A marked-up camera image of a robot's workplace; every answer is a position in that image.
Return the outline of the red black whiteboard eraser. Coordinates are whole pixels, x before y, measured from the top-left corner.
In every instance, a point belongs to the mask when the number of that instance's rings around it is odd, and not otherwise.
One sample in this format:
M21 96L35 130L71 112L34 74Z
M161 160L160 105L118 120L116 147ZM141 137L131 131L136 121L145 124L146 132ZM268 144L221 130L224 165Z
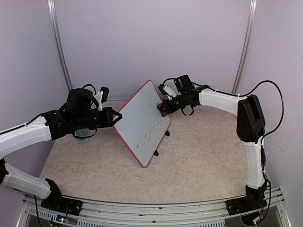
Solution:
M166 113L165 104L164 104L163 102L157 105L157 109L160 111L162 117L165 117L165 116L168 115L168 114Z

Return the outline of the pink framed whiteboard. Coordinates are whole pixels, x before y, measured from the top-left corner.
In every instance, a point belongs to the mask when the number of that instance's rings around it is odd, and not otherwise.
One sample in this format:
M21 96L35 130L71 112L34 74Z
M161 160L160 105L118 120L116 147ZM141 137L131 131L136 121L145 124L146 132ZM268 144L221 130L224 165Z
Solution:
M121 107L122 119L113 127L143 168L149 165L171 124L171 118L163 117L157 109L160 103L154 83L148 80Z

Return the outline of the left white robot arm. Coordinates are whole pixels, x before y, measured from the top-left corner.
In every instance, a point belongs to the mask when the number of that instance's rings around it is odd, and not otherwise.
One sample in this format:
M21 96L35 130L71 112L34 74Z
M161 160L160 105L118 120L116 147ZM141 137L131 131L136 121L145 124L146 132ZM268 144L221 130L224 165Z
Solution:
M91 84L69 91L67 101L59 108L40 113L32 120L0 132L0 184L21 192L32 194L62 210L66 199L57 184L50 179L42 179L14 167L6 157L34 148L43 143L72 135L76 139L89 139L90 136L77 135L78 131L88 130L93 135L98 129L111 128L122 115L112 107L104 107L109 89L90 90Z

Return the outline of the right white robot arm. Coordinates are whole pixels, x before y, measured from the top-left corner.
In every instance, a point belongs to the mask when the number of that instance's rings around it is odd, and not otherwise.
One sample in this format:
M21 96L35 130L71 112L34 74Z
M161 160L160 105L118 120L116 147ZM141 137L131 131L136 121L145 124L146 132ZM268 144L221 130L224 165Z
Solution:
M165 82L158 86L163 101L157 105L157 109L162 116L183 111L188 106L192 110L197 106L207 106L231 113L237 118L236 133L243 142L248 164L246 196L242 199L242 206L247 210L254 209L267 188L263 148L266 123L258 97L229 94L209 85L199 85L192 82L188 75L172 78L172 81L177 91Z

